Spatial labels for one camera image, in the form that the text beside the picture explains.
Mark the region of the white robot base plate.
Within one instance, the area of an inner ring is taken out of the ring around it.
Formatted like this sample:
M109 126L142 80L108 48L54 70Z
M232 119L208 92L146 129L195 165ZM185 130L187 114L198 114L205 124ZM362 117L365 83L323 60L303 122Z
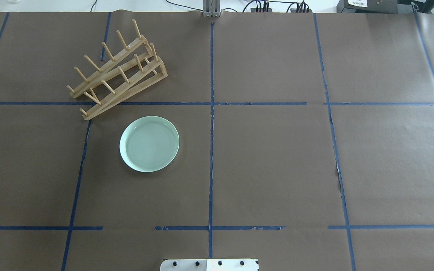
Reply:
M160 271L259 271L257 259L167 259Z

